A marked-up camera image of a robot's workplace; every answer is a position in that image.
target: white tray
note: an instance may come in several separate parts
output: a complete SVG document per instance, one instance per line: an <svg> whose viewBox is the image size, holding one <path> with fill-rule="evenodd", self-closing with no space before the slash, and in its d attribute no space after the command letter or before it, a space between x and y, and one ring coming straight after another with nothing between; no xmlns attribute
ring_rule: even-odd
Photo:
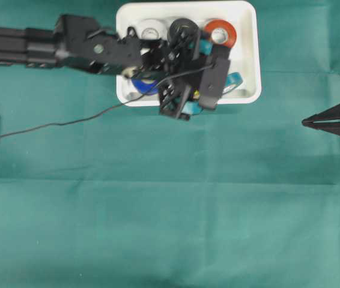
<svg viewBox="0 0 340 288"><path fill-rule="evenodd" d="M125 37L129 26L136 26L145 19L159 19L169 27L177 18L189 18L200 28L212 19L226 20L235 27L237 42L231 49L229 73L239 72L243 83L225 94L218 104L244 104L257 100L261 94L261 71L254 7L246 1L130 3L117 12L117 32ZM138 97L139 93L131 81L117 76L117 96L123 103ZM157 95L152 95L127 105L158 106L159 101Z"/></svg>

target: black cable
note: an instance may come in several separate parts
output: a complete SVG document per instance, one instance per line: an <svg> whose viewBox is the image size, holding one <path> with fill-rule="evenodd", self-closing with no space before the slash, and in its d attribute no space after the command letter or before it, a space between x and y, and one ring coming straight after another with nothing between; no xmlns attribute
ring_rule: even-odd
<svg viewBox="0 0 340 288"><path fill-rule="evenodd" d="M3 139L3 138L6 138L6 137L33 132L33 131L36 131L36 130L39 130L39 129L42 129L42 128L47 128L47 127L50 127L50 126L66 126L66 125L72 125L72 124L77 124L77 123L87 122L87 121L93 120L95 118L98 118L99 116L102 116L103 114L107 113L108 111L111 111L111 110L113 110L115 108L118 108L118 107L121 107L123 105L126 105L126 104L129 104L131 102L138 101L138 100L142 99L147 94L149 94L153 89L157 88L159 85L161 85L165 81L168 81L168 80L173 79L173 78L182 77L182 76L185 76L185 75L195 74L195 73L201 72L203 70L209 69L212 66L213 65L211 64L211 65L208 65L208 66L201 67L199 69L187 70L187 71L184 71L184 72L179 72L179 73L176 73L176 74L173 74L173 75L170 75L170 76L166 76L165 78L160 80L157 84L155 84L155 86L151 87L148 91L143 93L138 98L135 98L135 99L129 100L127 102L120 103L120 104L108 107L105 110L102 110L101 112L99 112L99 113L97 113L97 114L95 114L93 116L90 116L90 117L87 117L87 118L78 119L78 120L74 120L74 121L70 121L70 122L62 122L62 123L55 123L55 122L53 122L53 123L39 125L39 126L30 128L30 129L25 129L25 130L20 130L20 131L17 131L17 132L2 134L2 135L0 135L0 140Z"/></svg>

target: green cloth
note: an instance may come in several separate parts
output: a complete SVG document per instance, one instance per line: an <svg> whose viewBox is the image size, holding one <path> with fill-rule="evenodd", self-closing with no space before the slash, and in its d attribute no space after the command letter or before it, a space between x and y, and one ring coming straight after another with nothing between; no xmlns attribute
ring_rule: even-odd
<svg viewBox="0 0 340 288"><path fill-rule="evenodd" d="M125 1L0 0L0 26ZM0 143L2 287L340 287L340 0L253 0L263 92L190 122L122 107ZM115 78L0 68L0 134L118 103Z"/></svg>

